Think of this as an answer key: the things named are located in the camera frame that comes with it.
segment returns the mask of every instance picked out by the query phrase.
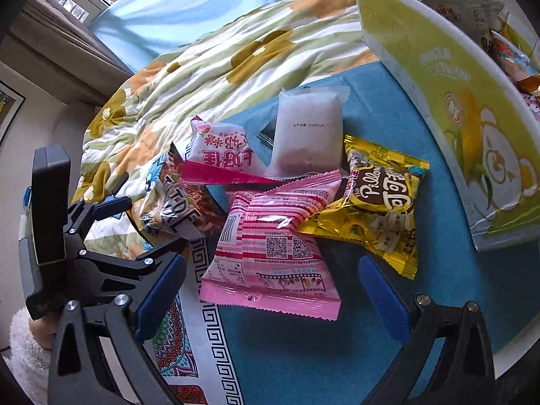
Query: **greek key border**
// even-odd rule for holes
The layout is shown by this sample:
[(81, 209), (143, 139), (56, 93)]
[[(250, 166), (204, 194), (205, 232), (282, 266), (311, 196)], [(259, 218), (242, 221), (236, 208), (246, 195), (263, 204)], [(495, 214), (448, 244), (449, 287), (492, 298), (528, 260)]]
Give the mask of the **greek key border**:
[[(200, 292), (203, 275), (210, 264), (208, 242), (205, 238), (191, 241), (191, 254), (195, 265), (195, 279)], [(218, 307), (214, 303), (202, 300), (200, 300), (200, 303), (203, 312), (202, 317), (206, 324), (206, 333), (212, 346), (215, 366), (221, 376), (221, 385), (225, 392), (227, 405), (244, 405), (240, 385), (225, 341), (223, 327), (221, 326)]]

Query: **metal bolt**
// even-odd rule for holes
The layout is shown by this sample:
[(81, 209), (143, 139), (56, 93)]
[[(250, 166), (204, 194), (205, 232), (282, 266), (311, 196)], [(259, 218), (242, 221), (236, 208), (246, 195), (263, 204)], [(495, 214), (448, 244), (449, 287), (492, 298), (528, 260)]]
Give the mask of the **metal bolt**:
[(428, 306), (431, 304), (431, 298), (424, 294), (420, 294), (418, 297), (416, 297), (416, 301), (422, 306)]
[(79, 303), (77, 302), (77, 300), (69, 300), (67, 303), (66, 303), (66, 311), (74, 311), (77, 306), (79, 306)]
[(129, 297), (126, 294), (120, 294), (114, 297), (114, 304), (118, 306), (123, 306), (129, 301)]
[(478, 310), (480, 309), (480, 307), (478, 306), (478, 304), (476, 304), (475, 302), (473, 301), (469, 301), (467, 303), (467, 309), (471, 312), (478, 312)]

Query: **framed picture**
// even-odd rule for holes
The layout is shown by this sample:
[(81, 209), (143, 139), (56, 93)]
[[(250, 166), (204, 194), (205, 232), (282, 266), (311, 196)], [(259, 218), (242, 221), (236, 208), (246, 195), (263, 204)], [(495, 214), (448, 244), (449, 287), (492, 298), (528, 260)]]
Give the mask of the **framed picture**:
[(24, 99), (17, 91), (0, 81), (0, 144)]

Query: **hand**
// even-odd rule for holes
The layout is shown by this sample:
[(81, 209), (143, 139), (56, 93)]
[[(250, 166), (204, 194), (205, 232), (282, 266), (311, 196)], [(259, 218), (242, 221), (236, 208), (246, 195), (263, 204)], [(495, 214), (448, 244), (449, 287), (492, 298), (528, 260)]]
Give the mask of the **hand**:
[(49, 312), (38, 320), (28, 318), (28, 326), (30, 327), (32, 336), (37, 343), (46, 350), (52, 349), (52, 342), (58, 331), (59, 320), (60, 315), (56, 312)]

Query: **light blue curtain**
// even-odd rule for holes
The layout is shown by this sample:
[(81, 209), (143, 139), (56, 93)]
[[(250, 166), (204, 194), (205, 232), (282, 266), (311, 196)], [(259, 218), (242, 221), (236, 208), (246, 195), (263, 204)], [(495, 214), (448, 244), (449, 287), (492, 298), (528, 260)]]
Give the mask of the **light blue curtain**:
[(134, 72), (156, 56), (275, 0), (118, 0), (90, 25)]

